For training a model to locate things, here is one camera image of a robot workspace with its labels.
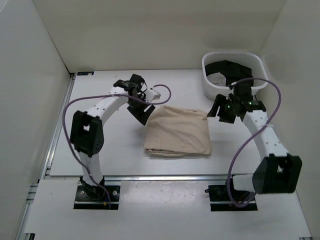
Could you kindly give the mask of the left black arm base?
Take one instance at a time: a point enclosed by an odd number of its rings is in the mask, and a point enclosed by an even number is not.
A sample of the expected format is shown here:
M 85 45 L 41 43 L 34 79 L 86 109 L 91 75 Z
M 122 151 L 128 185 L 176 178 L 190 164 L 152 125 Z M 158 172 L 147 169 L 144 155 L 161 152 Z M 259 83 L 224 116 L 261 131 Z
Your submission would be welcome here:
M 110 198 L 100 187 L 97 188 L 97 192 L 93 192 L 79 182 L 73 208 L 75 210 L 118 210 L 121 186 L 112 184 L 105 185 L 105 188 Z

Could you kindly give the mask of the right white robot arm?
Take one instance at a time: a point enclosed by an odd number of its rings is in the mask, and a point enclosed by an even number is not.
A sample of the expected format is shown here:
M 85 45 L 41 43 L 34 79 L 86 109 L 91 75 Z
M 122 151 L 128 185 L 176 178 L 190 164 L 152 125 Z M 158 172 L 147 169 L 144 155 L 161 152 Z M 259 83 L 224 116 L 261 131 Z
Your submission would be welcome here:
M 233 124 L 240 118 L 251 133 L 260 156 L 260 164 L 252 174 L 232 175 L 224 193 L 230 200 L 238 199 L 243 191 L 257 194 L 291 194 L 296 190 L 302 160 L 282 145 L 267 114 L 265 105 L 254 100 L 251 87 L 238 83 L 228 96 L 218 94 L 208 117 Z

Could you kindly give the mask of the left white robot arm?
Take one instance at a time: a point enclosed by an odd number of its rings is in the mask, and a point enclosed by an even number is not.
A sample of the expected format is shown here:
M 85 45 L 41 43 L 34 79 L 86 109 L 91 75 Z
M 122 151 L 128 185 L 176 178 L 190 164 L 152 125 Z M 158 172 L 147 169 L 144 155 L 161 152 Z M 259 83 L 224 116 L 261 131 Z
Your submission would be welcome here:
M 144 86 L 145 80 L 133 74 L 130 80 L 116 81 L 107 96 L 93 107 L 73 114 L 69 140 L 82 166 L 80 182 L 93 200 L 101 201 L 108 196 L 99 160 L 105 142 L 103 126 L 123 105 L 127 105 L 128 111 L 145 125 L 155 109 L 152 101 L 160 99 L 161 95 L 153 88 L 144 89 Z

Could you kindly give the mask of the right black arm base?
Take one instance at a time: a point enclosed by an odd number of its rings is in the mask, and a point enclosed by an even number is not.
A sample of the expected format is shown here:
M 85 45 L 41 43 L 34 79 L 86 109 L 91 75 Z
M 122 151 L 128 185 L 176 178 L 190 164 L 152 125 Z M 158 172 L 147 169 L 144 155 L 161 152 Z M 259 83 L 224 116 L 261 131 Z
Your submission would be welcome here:
M 255 199 L 242 208 L 232 204 L 225 185 L 209 185 L 204 192 L 209 196 L 211 212 L 252 212 L 258 210 Z

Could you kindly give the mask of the beige trousers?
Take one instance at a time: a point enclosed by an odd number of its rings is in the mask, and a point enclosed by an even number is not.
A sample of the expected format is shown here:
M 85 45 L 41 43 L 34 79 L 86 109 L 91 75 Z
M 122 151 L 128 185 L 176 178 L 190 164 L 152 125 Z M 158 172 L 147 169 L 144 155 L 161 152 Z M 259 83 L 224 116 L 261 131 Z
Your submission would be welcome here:
M 162 105 L 147 121 L 144 150 L 153 156 L 170 158 L 211 155 L 207 113 Z

